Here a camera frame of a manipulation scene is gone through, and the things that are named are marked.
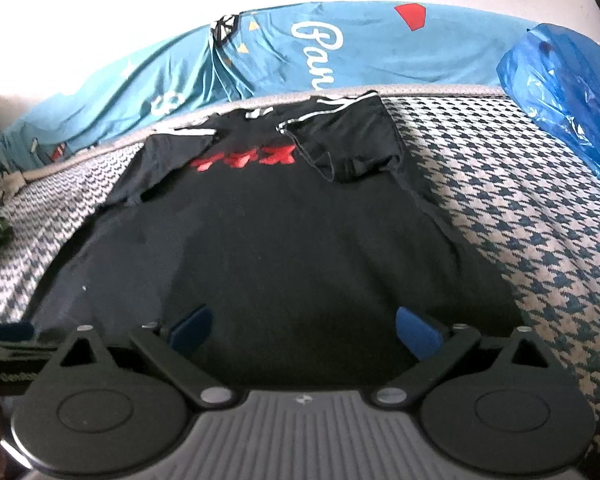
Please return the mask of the black t-shirt white stripes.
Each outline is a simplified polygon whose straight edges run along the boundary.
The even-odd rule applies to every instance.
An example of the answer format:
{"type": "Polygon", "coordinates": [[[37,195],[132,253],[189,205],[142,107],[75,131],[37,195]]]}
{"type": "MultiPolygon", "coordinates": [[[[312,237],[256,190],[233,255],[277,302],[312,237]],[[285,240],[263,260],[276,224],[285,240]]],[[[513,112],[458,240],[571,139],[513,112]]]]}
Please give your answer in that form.
{"type": "Polygon", "coordinates": [[[247,389],[377,386],[414,365],[407,309],[490,336],[521,321],[438,205],[380,96],[211,116],[149,138],[29,306],[42,341],[110,344],[201,312],[185,355],[247,389]]]}

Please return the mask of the houndstooth blue white blanket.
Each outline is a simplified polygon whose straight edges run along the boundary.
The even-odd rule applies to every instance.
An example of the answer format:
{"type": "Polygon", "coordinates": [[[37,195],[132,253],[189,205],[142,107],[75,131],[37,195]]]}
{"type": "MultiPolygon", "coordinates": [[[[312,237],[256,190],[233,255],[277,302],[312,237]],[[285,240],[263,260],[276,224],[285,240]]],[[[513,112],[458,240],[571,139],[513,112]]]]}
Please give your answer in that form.
{"type": "MultiPolygon", "coordinates": [[[[600,180],[502,92],[383,88],[441,206],[513,284],[524,318],[578,378],[600,450],[600,180]]],[[[22,316],[62,244],[145,141],[137,132],[38,172],[3,214],[0,322],[22,316]]]]}

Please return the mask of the blue plastic bag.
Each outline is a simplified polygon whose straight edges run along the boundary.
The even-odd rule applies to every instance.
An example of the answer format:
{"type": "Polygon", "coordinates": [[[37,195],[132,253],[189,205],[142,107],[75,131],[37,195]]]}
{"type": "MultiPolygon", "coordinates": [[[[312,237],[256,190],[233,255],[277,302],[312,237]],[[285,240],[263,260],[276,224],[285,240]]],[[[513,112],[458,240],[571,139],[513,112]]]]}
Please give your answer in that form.
{"type": "Polygon", "coordinates": [[[600,45],[539,24],[504,54],[496,72],[524,114],[600,178],[600,45]]]}

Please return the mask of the blue cartoon print bedsheet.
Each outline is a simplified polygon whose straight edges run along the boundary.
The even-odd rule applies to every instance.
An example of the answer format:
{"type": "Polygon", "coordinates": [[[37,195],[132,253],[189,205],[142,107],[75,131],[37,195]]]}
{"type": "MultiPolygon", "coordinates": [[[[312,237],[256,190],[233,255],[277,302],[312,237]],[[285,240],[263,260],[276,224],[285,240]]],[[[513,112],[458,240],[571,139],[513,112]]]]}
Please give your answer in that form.
{"type": "Polygon", "coordinates": [[[458,6],[312,2],[227,15],[98,70],[0,133],[0,180],[172,114],[369,84],[498,83],[523,18],[458,6]]]}

